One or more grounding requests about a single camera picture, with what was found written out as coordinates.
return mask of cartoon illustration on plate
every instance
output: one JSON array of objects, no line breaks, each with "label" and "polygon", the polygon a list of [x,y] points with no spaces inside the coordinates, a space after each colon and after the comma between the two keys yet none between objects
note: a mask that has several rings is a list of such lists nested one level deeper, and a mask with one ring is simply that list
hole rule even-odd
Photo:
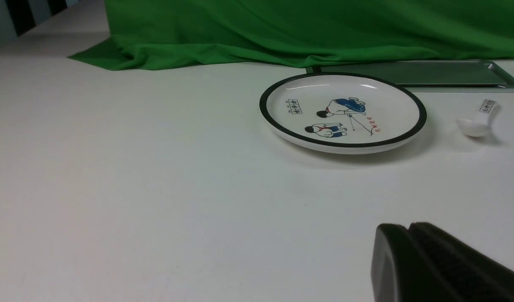
[{"label": "cartoon illustration on plate", "polygon": [[328,118],[333,115],[352,115],[353,113],[366,115],[365,102],[359,101],[359,99],[355,97],[334,99],[326,107],[326,110],[318,111],[316,115],[321,118]]},{"label": "cartoon illustration on plate", "polygon": [[321,118],[329,118],[333,115],[346,115],[350,119],[350,124],[352,126],[353,131],[356,130],[355,125],[357,126],[357,124],[359,124],[365,130],[367,130],[367,132],[370,133],[370,136],[372,136],[372,128],[367,128],[354,117],[354,115],[358,113],[361,113],[362,115],[367,115],[365,102],[359,101],[359,99],[355,97],[349,97],[348,99],[338,98],[332,100],[326,107],[326,110],[318,111],[316,115],[318,115]]},{"label": "cartoon illustration on plate", "polygon": [[325,138],[340,138],[347,135],[347,129],[339,122],[333,124],[314,124],[313,126],[305,127],[305,131]]}]

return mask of black object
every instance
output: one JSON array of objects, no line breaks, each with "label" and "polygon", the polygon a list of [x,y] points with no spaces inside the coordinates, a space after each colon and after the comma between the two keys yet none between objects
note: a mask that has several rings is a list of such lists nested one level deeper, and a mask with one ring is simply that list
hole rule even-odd
[{"label": "black object", "polygon": [[33,12],[28,0],[5,0],[17,36],[35,27]]},{"label": "black object", "polygon": [[376,302],[514,302],[514,272],[440,228],[382,224],[370,270]]}]

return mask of wall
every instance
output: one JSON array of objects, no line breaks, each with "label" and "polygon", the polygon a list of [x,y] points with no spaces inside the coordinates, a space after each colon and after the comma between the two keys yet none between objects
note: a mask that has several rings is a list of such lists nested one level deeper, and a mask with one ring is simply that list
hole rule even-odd
[{"label": "wall", "polygon": [[0,47],[79,0],[0,0]]}]

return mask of spoon handle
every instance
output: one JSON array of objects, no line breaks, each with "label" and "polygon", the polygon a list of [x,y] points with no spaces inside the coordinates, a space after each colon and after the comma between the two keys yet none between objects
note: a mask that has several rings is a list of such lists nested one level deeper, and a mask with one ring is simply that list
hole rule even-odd
[{"label": "spoon handle", "polygon": [[491,115],[495,111],[495,108],[499,105],[496,101],[492,101],[491,99],[485,99],[483,104],[479,107],[478,111],[475,113],[473,120],[475,122],[479,122],[486,126],[490,126],[489,122],[491,120]]}]

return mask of black stripe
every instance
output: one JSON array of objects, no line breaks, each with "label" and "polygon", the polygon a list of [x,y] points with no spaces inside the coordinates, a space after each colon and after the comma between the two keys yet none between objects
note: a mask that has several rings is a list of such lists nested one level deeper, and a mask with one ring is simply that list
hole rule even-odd
[{"label": "black stripe", "polygon": [[48,0],[48,6],[52,16],[55,16],[67,8],[67,2],[65,0]]},{"label": "black stripe", "polygon": [[33,12],[27,0],[5,0],[17,36],[35,27]]}]

